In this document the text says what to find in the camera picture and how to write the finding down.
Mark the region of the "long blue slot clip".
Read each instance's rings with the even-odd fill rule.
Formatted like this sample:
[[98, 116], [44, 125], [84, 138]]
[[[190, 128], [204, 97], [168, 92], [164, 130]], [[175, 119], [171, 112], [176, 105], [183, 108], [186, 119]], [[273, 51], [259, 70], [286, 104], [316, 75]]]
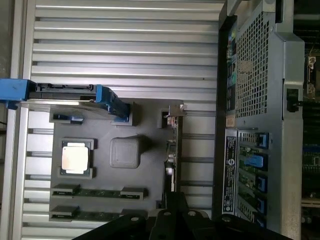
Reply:
[[244, 164], [247, 166], [262, 169], [265, 166], [265, 158], [262, 155], [254, 154], [252, 156], [248, 156], [244, 160]]

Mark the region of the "green gpu card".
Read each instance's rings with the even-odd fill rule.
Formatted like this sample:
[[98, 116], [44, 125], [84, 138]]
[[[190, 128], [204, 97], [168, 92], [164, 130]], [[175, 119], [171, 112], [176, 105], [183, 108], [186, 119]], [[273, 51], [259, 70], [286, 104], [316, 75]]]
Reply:
[[157, 127], [169, 129], [171, 138], [166, 141], [163, 193], [181, 191], [183, 120], [187, 115], [183, 103], [171, 103], [158, 114]]

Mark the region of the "green ram stick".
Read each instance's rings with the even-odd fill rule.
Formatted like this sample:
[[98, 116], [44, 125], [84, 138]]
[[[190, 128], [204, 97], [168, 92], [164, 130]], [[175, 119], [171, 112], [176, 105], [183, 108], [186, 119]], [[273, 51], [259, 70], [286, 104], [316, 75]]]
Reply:
[[73, 192], [67, 191], [53, 191], [53, 197], [97, 197], [97, 198], [116, 198], [116, 199], [134, 199], [139, 200], [143, 198], [139, 193], [121, 192], [115, 190], [93, 190], [80, 189]]
[[113, 221], [122, 215], [120, 213], [113, 212], [88, 212], [88, 211], [76, 211], [68, 213], [53, 213], [49, 219], [51, 221], [87, 221], [87, 222], [109, 222]]

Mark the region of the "grey parts rack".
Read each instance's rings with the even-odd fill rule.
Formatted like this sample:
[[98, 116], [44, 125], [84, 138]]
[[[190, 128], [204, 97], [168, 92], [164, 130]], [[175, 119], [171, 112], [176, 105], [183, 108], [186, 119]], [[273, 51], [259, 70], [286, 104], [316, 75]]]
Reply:
[[[83, 212], [138, 213], [166, 207], [164, 160], [171, 131], [158, 128], [161, 109], [176, 100], [130, 101], [130, 121], [87, 119], [82, 124], [54, 122], [49, 219], [51, 214]], [[88, 170], [68, 174], [62, 170], [62, 150], [67, 143], [89, 148]], [[52, 196], [53, 191], [80, 189], [139, 193], [141, 199]]]

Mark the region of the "black case label sticker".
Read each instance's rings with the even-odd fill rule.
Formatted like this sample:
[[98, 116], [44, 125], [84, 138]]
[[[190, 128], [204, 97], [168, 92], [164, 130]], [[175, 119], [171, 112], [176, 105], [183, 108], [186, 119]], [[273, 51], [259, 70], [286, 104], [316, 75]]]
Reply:
[[236, 178], [237, 178], [237, 143], [236, 129], [225, 130], [224, 179], [223, 179], [223, 214], [235, 214]]

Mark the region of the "silver cpu chip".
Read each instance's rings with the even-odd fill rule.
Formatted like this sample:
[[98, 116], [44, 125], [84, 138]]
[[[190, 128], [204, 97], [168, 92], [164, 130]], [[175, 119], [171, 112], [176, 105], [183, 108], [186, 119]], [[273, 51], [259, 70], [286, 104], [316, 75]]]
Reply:
[[62, 148], [61, 169], [66, 174], [84, 174], [89, 169], [89, 153], [85, 143], [68, 142]]

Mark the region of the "green motherboard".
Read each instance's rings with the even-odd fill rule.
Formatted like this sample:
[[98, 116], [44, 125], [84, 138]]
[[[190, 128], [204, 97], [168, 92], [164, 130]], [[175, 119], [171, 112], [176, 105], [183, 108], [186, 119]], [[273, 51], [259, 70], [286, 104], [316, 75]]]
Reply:
[[301, 240], [320, 240], [320, 13], [294, 16], [304, 41]]

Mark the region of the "black case latch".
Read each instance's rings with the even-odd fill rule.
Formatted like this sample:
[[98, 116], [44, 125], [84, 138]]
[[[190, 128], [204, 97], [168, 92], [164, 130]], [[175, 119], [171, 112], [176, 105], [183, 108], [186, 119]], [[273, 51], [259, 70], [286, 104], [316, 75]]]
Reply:
[[286, 90], [286, 109], [290, 113], [295, 113], [299, 107], [303, 106], [303, 101], [299, 100], [299, 90], [296, 88], [288, 88]]

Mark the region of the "disk in blue carrier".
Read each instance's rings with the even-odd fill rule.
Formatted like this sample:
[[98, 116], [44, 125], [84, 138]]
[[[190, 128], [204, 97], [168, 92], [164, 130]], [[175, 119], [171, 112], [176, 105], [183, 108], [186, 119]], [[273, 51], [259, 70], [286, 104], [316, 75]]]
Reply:
[[49, 112], [51, 122], [54, 114], [117, 123], [128, 123], [131, 118], [130, 104], [100, 84], [64, 85], [0, 78], [0, 103], [10, 110], [27, 108]]

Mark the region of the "grey metal pc case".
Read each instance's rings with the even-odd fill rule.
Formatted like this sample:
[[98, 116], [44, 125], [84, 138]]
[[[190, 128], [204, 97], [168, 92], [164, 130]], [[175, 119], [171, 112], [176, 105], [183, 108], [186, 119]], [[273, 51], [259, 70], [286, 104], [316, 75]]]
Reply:
[[[226, 129], [237, 130], [234, 215], [302, 240], [303, 106], [287, 111], [287, 89], [303, 101], [305, 43], [294, 33], [297, 14], [320, 14], [320, 0], [225, 0], [218, 18], [217, 108], [212, 216], [223, 214]], [[269, 134], [269, 148], [257, 135]], [[245, 165], [252, 155], [264, 168]], [[267, 192], [257, 189], [267, 177]], [[266, 200], [265, 213], [257, 197]]]

